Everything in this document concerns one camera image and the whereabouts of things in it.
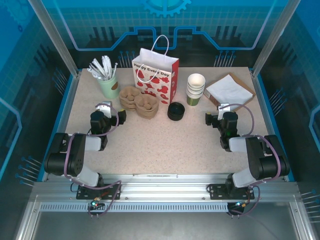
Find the green cup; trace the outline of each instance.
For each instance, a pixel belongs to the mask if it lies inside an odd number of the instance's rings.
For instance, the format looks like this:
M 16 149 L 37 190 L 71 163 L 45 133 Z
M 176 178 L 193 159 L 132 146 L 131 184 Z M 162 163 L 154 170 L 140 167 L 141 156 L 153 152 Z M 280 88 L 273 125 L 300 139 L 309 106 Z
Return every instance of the green cup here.
M 112 77 L 108 81 L 102 81 L 100 79 L 97 79 L 97 81 L 100 85 L 103 95 L 107 99 L 115 99 L 116 97 L 118 97 L 120 92 L 120 87 L 118 85 L 116 76 Z
M 202 96 L 202 94 L 200 96 L 192 96 L 187 93 L 186 94 L 186 103 L 190 106 L 196 106 L 199 103 L 201 96 Z

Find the pen holder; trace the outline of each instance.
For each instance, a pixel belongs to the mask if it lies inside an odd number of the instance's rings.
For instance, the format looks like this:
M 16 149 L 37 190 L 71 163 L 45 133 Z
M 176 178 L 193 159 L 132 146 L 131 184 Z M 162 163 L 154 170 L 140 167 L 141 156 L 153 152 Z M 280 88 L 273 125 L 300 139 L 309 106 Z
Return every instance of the pen holder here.
M 119 88 L 116 76 L 112 77 L 107 81 L 103 81 L 100 79 L 97 79 L 97 81 L 100 85 L 103 95 L 107 99 L 115 99 L 116 97 L 118 97 L 120 88 Z

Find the blue trim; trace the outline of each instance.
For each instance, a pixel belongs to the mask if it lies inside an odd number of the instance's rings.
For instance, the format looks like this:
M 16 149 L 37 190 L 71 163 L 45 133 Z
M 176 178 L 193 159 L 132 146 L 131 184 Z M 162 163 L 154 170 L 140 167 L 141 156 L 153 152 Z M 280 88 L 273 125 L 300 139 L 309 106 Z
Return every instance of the blue trim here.
M 245 51 L 250 51 L 255 49 L 255 47 L 258 44 L 258 41 L 265 29 L 265 26 L 270 18 L 270 15 L 276 5 L 278 0 L 273 0 L 272 6 L 270 7 L 266 18 L 264 19 L 264 22 L 259 30 L 258 35 L 256 36 L 256 39 L 253 43 L 253 45 L 251 47 L 221 47 L 219 46 L 213 39 L 212 37 L 209 36 L 209 34 L 206 31 L 198 31 L 197 30 L 197 26 L 194 25 L 185 25 L 185 26 L 177 26 L 174 29 L 173 32 L 173 46 L 169 47 L 169 50 L 174 50 L 177 47 L 177 39 L 178 39 L 178 30 L 192 30 L 192 34 L 193 35 L 203 35 L 204 37 L 207 38 L 207 40 L 217 49 L 217 50 L 245 50 Z M 134 26 L 133 27 L 133 31 L 132 32 L 124 32 L 121 37 L 119 37 L 119 39 L 111 46 L 111 47 L 101 47 L 101 48 L 80 48 L 78 47 L 75 38 L 73 37 L 71 30 L 61 12 L 61 9 L 59 8 L 59 5 L 57 3 L 57 0 L 54 0 L 54 5 L 56 7 L 56 10 L 62 20 L 62 23 L 70 37 L 70 40 L 74 46 L 74 48 L 80 52 L 88 52 L 88 51 L 112 51 L 114 50 L 119 43 L 121 43 L 121 41 L 126 37 L 126 36 L 131 36 L 131 35 L 138 35 L 138 30 L 151 30 L 152 31 L 152 35 L 153 35 L 153 42 L 157 39 L 157 33 L 156 33 L 156 29 L 153 26 Z M 167 47 L 159 47 L 157 46 L 157 44 L 154 47 L 157 50 L 166 50 Z
M 258 78 L 258 81 L 259 81 L 259 84 L 260 84 L 260 87 L 261 87 L 261 91 L 262 91 L 262 95 L 263 95 L 263 98 L 264 98 L 264 101 L 265 101 L 266 108 L 267 108 L 267 110 L 269 112 L 269 115 L 270 115 L 271 124 L 272 124 L 273 130 L 274 130 L 274 133 L 278 137 L 278 139 L 280 141 L 280 144 L 281 144 L 281 147 L 284 150 L 285 155 L 288 156 L 287 153 L 286 153 L 286 150 L 285 150 L 284 143 L 282 142 L 282 139 L 281 139 L 281 136 L 280 136 L 280 132 L 279 132 L 279 129 L 278 129 L 278 126 L 277 126 L 277 122 L 276 122 L 275 116 L 274 116 L 274 114 L 272 112 L 272 108 L 271 108 L 271 105 L 270 105 L 270 102 L 269 102 L 267 91 L 266 91 L 265 85 L 264 85 L 264 83 L 262 81 L 260 73 L 258 74 L 257 78 Z M 290 172 L 288 174 L 288 178 L 289 178 L 290 182 L 294 182 L 295 181 L 295 178 L 294 178 L 294 175 L 293 175 L 291 169 L 290 169 Z
M 6 108 L 8 108 L 10 110 L 10 112 L 12 112 L 15 115 L 16 121 L 18 122 L 18 130 L 15 133 L 14 139 L 12 140 L 11 146 L 9 148 L 8 153 L 5 156 L 3 165 L 2 165 L 1 170 L 0 170 L 0 181 L 1 181 L 2 176 L 4 175 L 5 170 L 7 168 L 7 165 L 8 165 L 8 162 L 10 160 L 10 157 L 12 155 L 12 152 L 14 151 L 14 148 L 15 148 L 16 143 L 18 141 L 19 135 L 21 133 L 22 123 L 21 123 L 20 113 L 19 113 L 19 111 L 17 109 L 15 109 L 13 106 L 11 106 L 9 103 L 7 103 L 2 97 L 0 97 L 0 103 L 2 103 Z
M 317 112 L 320 111 L 320 105 L 316 106 L 312 112 L 311 112 L 311 116 L 310 116 L 310 121 L 309 121 L 309 129 L 310 129 L 310 132 L 312 134 L 312 137 L 313 137 L 313 140 L 316 144 L 316 147 L 318 148 L 318 151 L 320 152 L 320 142 L 319 142 L 319 139 L 318 139 L 318 136 L 316 134 L 316 131 L 314 130 L 314 121 L 315 121 L 315 115 Z
M 55 134 L 56 134 L 56 132 L 58 130 L 58 127 L 59 127 L 59 124 L 60 124 L 62 113 L 64 112 L 64 108 L 65 108 L 65 105 L 66 105 L 66 101 L 67 101 L 67 97 L 68 97 L 68 94 L 69 94 L 69 90 L 70 90 L 72 81 L 73 81 L 73 76 L 70 75 L 69 80 L 68 80 L 68 84 L 66 85 L 66 88 L 65 88 L 65 91 L 64 91 L 64 95 L 63 95 L 63 98 L 62 98 L 62 101 L 61 101 L 61 104 L 60 104 L 60 108 L 59 108 L 58 114 L 57 114 L 56 119 L 55 119 L 55 123 L 54 123 L 53 129 L 52 129 L 52 133 L 51 133 L 51 136 L 50 136 L 50 139 L 49 139 L 49 142 L 48 142 L 48 147 L 46 148 L 46 151 L 45 151 L 45 154 L 44 154 L 44 158 L 43 158 L 41 169 L 40 169 L 40 172 L 39 172 L 39 175 L 38 175 L 37 182 L 42 182 L 42 178 L 44 177 L 44 174 L 45 174 L 45 165 L 44 165 L 45 161 L 44 160 L 46 159 L 46 156 L 47 156 L 47 153 L 48 153 L 49 148 L 51 146 L 52 140 L 54 139 L 54 136 L 55 136 Z

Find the white napkin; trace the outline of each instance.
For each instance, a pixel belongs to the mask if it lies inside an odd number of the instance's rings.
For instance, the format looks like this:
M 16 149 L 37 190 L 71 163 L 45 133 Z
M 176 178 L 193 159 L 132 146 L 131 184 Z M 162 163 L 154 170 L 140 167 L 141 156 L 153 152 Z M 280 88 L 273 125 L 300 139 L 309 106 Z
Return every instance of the white napkin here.
M 236 83 L 229 74 L 206 89 L 221 104 L 244 104 L 253 96 L 251 92 Z

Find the gear logo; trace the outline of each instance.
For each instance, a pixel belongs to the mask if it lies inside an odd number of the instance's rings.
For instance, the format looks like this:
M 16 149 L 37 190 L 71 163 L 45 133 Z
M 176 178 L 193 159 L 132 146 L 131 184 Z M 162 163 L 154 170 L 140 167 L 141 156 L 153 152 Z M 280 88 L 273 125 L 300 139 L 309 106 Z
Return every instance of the gear logo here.
M 0 7 L 6 7 L 11 17 L 20 25 L 29 17 L 28 0 L 0 0 Z
M 191 0 L 142 0 L 142 4 L 150 14 L 166 18 L 168 15 L 173 17 L 174 14 L 180 14 L 182 9 L 187 9 L 186 5 L 191 4 Z

